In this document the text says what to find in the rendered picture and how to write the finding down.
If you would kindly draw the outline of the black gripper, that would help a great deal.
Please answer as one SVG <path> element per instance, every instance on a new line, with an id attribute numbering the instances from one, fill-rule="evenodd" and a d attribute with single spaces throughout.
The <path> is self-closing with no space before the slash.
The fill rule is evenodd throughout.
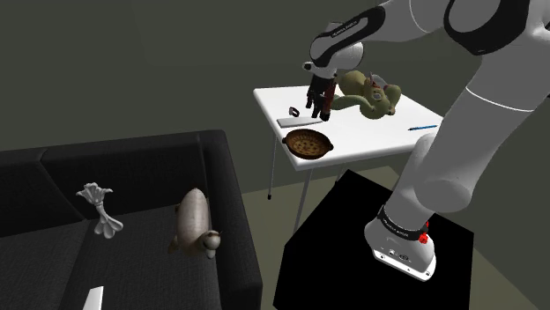
<path id="1" fill-rule="evenodd" d="M 323 110 L 325 97 L 334 82 L 335 76 L 331 78 L 318 77 L 313 75 L 308 87 L 306 108 L 311 108 L 313 112 L 311 117 L 317 118 Z"/>

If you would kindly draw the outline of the dark red bottle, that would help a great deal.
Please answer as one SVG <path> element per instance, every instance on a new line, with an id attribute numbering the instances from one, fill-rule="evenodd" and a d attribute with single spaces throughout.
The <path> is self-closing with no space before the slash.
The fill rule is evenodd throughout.
<path id="1" fill-rule="evenodd" d="M 320 111 L 320 118 L 322 121 L 327 122 L 331 115 L 331 104 L 334 99 L 336 83 L 332 79 L 328 84 L 326 90 L 323 92 L 323 104 Z"/>

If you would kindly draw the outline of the grey flat tablet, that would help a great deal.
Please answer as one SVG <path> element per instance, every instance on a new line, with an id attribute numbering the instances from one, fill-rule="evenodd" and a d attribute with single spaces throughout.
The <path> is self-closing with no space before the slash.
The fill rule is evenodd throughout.
<path id="1" fill-rule="evenodd" d="M 311 117 L 287 117 L 287 118 L 279 118 L 276 120 L 276 122 L 282 129 L 285 129 L 285 128 L 293 128 L 293 127 L 317 124 L 317 123 L 321 123 L 322 120 L 319 118 L 311 118 Z"/>

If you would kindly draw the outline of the brown round basket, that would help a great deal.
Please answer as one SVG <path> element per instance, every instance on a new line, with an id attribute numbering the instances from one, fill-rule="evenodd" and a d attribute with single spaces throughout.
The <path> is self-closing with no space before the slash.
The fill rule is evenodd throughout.
<path id="1" fill-rule="evenodd" d="M 323 157 L 334 146 L 323 133 L 312 129 L 295 129 L 282 138 L 288 150 L 300 159 L 313 160 Z"/>

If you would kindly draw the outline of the green teddy bear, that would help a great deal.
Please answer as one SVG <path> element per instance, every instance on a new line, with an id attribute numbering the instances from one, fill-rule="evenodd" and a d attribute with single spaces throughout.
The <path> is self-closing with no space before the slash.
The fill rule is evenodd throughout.
<path id="1" fill-rule="evenodd" d="M 376 74 L 366 76 L 358 70 L 337 78 L 342 96 L 334 95 L 331 110 L 358 106 L 360 113 L 371 120 L 394 115 L 402 91 L 398 85 L 387 84 Z"/>

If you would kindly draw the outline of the white table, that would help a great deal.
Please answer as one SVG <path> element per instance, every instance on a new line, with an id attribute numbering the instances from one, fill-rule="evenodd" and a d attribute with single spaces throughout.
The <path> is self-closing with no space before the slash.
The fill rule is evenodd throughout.
<path id="1" fill-rule="evenodd" d="M 439 126 L 415 131 L 408 131 L 409 128 L 440 125 L 442 121 L 440 115 L 405 95 L 398 102 L 397 113 L 393 116 L 384 116 L 380 120 L 369 120 L 364 117 L 357 106 L 333 111 L 329 121 L 306 127 L 326 135 L 334 146 L 333 150 L 320 159 L 299 159 L 282 144 L 282 138 L 291 130 L 282 129 L 276 120 L 288 117 L 290 107 L 298 108 L 301 116 L 311 117 L 312 111 L 306 108 L 307 90 L 307 86 L 298 85 L 254 88 L 248 91 L 249 97 L 253 100 L 252 106 L 261 111 L 262 118 L 267 121 L 271 130 L 268 135 L 271 147 L 270 176 L 276 171 L 277 149 L 283 151 L 284 157 L 289 160 L 294 171 L 305 173 L 302 177 L 301 198 L 291 208 L 292 223 L 286 227 L 287 236 L 293 235 L 301 223 L 308 186 L 316 169 L 335 166 L 338 173 L 342 174 L 345 165 L 353 162 L 408 153 L 422 135 L 436 132 Z"/>

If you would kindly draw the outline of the black robot stand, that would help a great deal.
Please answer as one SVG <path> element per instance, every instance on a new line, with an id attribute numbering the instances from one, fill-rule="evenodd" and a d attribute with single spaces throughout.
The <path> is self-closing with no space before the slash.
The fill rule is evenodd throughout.
<path id="1" fill-rule="evenodd" d="M 471 231 L 438 214 L 428 220 L 436 266 L 426 282 L 373 256 L 363 230 L 390 194 L 343 174 L 285 245 L 277 310 L 469 310 Z"/>

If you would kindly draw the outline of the grey-brown plush animal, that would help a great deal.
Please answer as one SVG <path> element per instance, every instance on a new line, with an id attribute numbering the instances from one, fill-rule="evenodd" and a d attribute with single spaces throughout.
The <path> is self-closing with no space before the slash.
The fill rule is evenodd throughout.
<path id="1" fill-rule="evenodd" d="M 211 228 L 207 198 L 199 188 L 193 188 L 175 208 L 176 234 L 167 252 L 180 249 L 186 255 L 204 254 L 213 259 L 221 243 L 220 233 Z"/>

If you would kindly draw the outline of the black sofa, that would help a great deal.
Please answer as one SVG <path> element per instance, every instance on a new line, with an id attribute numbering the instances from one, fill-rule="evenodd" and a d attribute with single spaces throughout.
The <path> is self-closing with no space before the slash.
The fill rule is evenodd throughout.
<path id="1" fill-rule="evenodd" d="M 76 193 L 111 188 L 124 228 L 94 233 Z M 208 198 L 221 244 L 213 259 L 167 252 L 175 206 Z M 263 282 L 226 134 L 220 129 L 0 151 L 0 310 L 261 310 Z"/>

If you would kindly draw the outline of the white bone toy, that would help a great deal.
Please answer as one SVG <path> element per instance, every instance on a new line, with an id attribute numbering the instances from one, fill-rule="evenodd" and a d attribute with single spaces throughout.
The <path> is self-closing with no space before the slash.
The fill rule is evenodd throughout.
<path id="1" fill-rule="evenodd" d="M 84 197 L 99 214 L 99 222 L 94 227 L 94 233 L 97 235 L 102 234 L 105 239 L 110 240 L 124 228 L 124 225 L 107 214 L 104 206 L 104 199 L 107 193 L 113 193 L 113 190 L 111 188 L 102 188 L 96 182 L 91 182 L 86 183 L 76 195 Z"/>

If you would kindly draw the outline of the white flat slab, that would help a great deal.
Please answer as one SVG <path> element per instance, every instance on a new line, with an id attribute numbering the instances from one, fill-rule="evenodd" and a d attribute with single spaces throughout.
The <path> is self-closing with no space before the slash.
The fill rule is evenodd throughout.
<path id="1" fill-rule="evenodd" d="M 104 287 L 98 286 L 89 290 L 82 310 L 101 310 Z"/>

